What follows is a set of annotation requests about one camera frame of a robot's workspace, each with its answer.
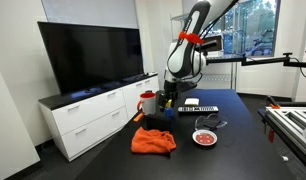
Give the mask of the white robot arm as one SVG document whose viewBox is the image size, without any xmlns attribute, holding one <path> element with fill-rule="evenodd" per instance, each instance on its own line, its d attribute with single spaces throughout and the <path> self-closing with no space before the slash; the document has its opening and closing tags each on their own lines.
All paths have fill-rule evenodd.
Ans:
<svg viewBox="0 0 306 180">
<path fill-rule="evenodd" d="M 186 77 L 195 77 L 206 65 L 202 56 L 203 38 L 227 11 L 239 0 L 198 0 L 190 10 L 183 29 L 175 43 L 169 47 L 168 59 L 164 72 L 164 94 L 158 97 L 158 104 L 165 107 L 171 101 L 171 107 L 184 92 L 196 87 L 186 81 Z"/>
</svg>

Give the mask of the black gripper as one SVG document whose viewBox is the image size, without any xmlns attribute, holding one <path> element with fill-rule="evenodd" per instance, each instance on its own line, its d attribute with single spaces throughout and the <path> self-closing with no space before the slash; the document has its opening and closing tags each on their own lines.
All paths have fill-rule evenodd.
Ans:
<svg viewBox="0 0 306 180">
<path fill-rule="evenodd" d="M 168 101 L 171 101 L 170 106 L 174 107 L 175 102 L 178 99 L 179 91 L 177 90 L 177 84 L 168 81 L 164 82 L 164 90 L 158 92 L 158 105 L 165 107 Z"/>
</svg>

